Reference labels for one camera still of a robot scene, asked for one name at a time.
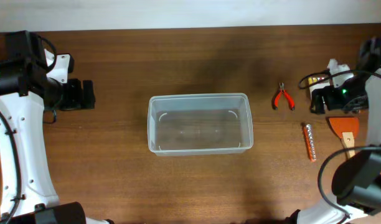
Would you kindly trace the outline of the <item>orange socket bit holder strip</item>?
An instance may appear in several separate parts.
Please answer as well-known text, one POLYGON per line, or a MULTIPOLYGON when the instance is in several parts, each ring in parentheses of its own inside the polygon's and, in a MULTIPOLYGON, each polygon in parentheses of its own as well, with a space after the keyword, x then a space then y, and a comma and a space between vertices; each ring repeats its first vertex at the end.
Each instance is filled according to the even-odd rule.
POLYGON ((315 162, 316 151, 315 151, 315 145, 314 145, 312 126, 310 124, 303 125, 303 134, 304 134, 304 139, 306 142, 306 148, 307 148, 309 160, 311 162, 315 162))

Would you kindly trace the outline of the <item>clear plastic storage container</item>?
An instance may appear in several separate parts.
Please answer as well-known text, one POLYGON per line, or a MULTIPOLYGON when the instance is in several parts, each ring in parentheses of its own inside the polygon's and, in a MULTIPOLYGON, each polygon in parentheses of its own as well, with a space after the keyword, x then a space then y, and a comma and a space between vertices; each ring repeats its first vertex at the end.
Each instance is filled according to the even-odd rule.
POLYGON ((148 106, 148 148, 157 156, 239 154, 253 147, 244 93, 154 96, 148 106))

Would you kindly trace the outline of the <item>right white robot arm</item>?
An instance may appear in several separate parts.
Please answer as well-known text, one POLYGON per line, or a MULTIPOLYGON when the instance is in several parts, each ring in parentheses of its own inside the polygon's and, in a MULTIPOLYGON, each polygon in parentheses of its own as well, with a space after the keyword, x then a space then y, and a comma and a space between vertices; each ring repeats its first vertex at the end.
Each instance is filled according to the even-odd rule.
POLYGON ((381 39, 361 45, 354 69, 332 59, 322 74, 325 78, 315 83, 309 81, 313 74, 298 83, 310 90, 310 111, 368 110, 366 143, 328 156, 317 175, 321 200, 295 211, 286 223, 349 223, 381 212, 381 39))

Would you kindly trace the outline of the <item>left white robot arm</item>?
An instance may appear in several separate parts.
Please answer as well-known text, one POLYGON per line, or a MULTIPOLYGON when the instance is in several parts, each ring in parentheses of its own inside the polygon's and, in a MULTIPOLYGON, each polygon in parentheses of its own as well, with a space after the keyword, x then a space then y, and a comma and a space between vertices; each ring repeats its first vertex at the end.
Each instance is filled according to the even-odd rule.
POLYGON ((5 36, 0 63, 1 223, 92 224, 78 202, 60 203, 44 142, 48 111, 91 110, 93 82, 69 78, 74 59, 46 38, 22 30, 5 36))

